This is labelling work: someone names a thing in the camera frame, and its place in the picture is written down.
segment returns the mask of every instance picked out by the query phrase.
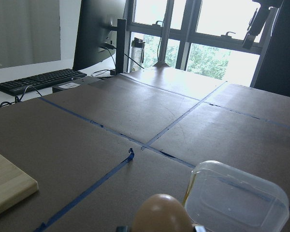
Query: black cable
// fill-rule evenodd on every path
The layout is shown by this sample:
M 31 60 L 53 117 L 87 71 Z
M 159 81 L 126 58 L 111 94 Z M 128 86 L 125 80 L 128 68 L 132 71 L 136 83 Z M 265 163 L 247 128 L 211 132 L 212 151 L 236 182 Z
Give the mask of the black cable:
M 112 53 L 110 52 L 110 50 L 109 50 L 107 47 L 104 47 L 104 49 L 106 49 L 106 50 L 110 53 L 110 55 L 111 55 L 111 57 L 112 57 L 112 59 L 113 59 L 114 65 L 115 65 L 115 67 L 116 67 L 116 63 L 115 63 L 115 60 L 114 60 L 114 58 L 113 58 Z
M 157 49 L 157 62 L 159 61 L 159 47 L 160 47 L 161 38 L 162 38 L 162 30 L 163 30 L 164 19 L 163 19 L 163 21 L 159 21 L 159 22 L 162 22 L 162 26 L 161 26 L 161 35 L 160 35 L 160 40 L 159 40 L 158 49 Z
M 37 91 L 38 92 L 38 94 L 42 97 L 42 94 L 34 87 L 34 86 L 27 86 L 26 88 L 25 88 L 25 90 L 24 90 L 24 92 L 23 92 L 23 94 L 21 95 L 21 97 L 20 97 L 20 99 L 19 99 L 19 102 L 21 102 L 21 100 L 22 100 L 22 98 L 23 98 L 23 96 L 25 95 L 25 93 L 26 93 L 26 91 L 27 91 L 27 89 L 29 88 L 29 87 L 32 87 L 32 88 L 34 88 L 34 90 L 35 91 Z
M 78 80 L 78 79 L 81 79 L 82 77 L 72 77 L 71 78 L 71 81 L 76 81 L 76 80 Z
M 107 70 L 103 70 L 104 72 L 102 72 L 102 73 L 100 73 L 100 74 L 97 74 L 97 75 L 95 75 L 95 76 L 99 76 L 99 75 L 102 75 L 102 74 L 104 74 L 104 73 L 106 73 L 107 71 L 111 71 L 111 70 L 109 70 L 109 69 L 107 69 Z
M 99 76 L 99 75 L 102 75 L 103 73 L 106 73 L 107 71 L 111 71 L 111 70 L 109 70 L 109 69 L 103 69 L 103 70 L 95 71 L 95 72 L 93 72 L 93 73 L 91 74 L 91 76 L 94 76 L 93 74 L 95 74 L 95 73 L 102 72 L 102 73 L 100 73 L 100 74 L 98 74 L 98 75 L 95 75 L 95 76 Z
M 136 63 L 138 66 L 140 66 L 142 69 L 144 69 L 144 67 L 142 67 L 138 62 L 136 62 L 134 59 L 129 57 L 126 53 L 125 53 L 125 56 L 128 57 L 130 60 L 132 60 L 134 63 Z
M 18 96 L 15 96 L 15 102 L 8 102 L 8 101 L 4 101 L 4 102 L 2 102 L 1 104 L 0 104 L 0 108 L 2 108 L 2 107 L 4 107 L 4 106 L 7 106 L 7 105 L 12 105 L 12 104 L 15 104 L 15 103 L 19 103 L 19 102 L 21 102 L 21 100 L 22 100 L 22 98 L 23 98 L 23 96 L 26 94 L 26 91 L 27 91 L 27 89 L 29 88 L 29 87 L 32 87 L 32 88 L 34 88 L 34 90 L 36 91 L 36 92 L 38 92 L 38 94 L 42 97 L 42 94 L 34 87 L 34 86 L 27 86 L 26 88 L 25 88 L 25 90 L 24 90 L 24 92 L 23 92 L 23 94 L 21 95 L 21 97 L 19 98 Z

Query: black keyboard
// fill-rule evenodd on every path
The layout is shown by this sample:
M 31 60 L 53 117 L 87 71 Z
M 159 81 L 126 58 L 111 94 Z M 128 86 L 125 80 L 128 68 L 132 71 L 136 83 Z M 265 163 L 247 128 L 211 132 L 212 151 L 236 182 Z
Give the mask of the black keyboard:
M 72 78 L 86 76 L 85 73 L 74 71 L 72 69 L 63 69 L 53 72 L 46 72 L 36 76 L 29 76 L 18 80 L 0 83 L 0 91 L 16 96 L 23 94 L 27 86 L 33 86 L 36 89 L 48 88 L 64 82 L 71 81 Z M 27 88 L 26 92 L 34 91 L 34 88 Z

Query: plastic container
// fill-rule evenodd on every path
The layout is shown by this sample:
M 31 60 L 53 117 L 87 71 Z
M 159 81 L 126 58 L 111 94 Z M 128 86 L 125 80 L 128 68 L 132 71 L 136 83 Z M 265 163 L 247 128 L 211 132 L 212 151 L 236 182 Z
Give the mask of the plastic container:
M 131 46 L 131 58 L 135 60 L 138 64 L 142 64 L 144 61 L 145 42 L 135 37 L 131 43 Z M 138 71 L 140 69 L 141 67 L 139 65 L 137 65 L 133 61 L 130 62 L 130 72 Z
M 279 232 L 289 218 L 289 200 L 278 185 L 217 161 L 192 171 L 184 205 L 213 232 Z

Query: table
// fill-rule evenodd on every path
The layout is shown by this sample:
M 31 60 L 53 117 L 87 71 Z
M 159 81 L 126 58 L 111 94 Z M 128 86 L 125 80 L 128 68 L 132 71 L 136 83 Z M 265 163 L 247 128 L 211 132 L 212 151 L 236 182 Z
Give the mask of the table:
M 1 108 L 0 153 L 40 187 L 0 215 L 3 232 L 115 231 L 153 194 L 181 202 L 205 160 L 290 201 L 290 98 L 152 67 Z
M 25 78 L 28 76 L 38 75 L 42 73 L 47 73 L 51 71 L 61 70 L 61 69 L 71 69 L 73 66 L 73 59 L 63 59 L 45 63 L 36 63 L 36 64 L 29 64 L 23 66 L 15 66 L 9 68 L 0 69 L 0 83 L 6 81 L 17 80 L 21 78 Z M 90 76 L 93 72 L 102 70 L 102 69 L 113 69 L 114 63 L 111 58 L 108 58 L 94 66 L 89 68 L 80 70 L 83 73 L 86 73 Z M 40 89 L 39 92 L 44 96 L 52 93 L 52 88 L 44 88 Z M 28 92 L 24 95 L 22 101 L 26 101 L 29 99 L 37 98 L 40 95 L 33 91 Z M 0 92 L 0 103 L 1 102 L 14 102 L 15 98 L 3 92 Z

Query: brown egg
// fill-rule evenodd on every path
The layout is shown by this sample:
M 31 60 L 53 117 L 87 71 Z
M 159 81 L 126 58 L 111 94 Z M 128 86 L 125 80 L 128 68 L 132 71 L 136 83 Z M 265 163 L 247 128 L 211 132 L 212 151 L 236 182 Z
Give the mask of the brown egg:
M 193 226 L 177 199 L 167 194 L 156 194 L 137 211 L 131 232 L 193 232 Z

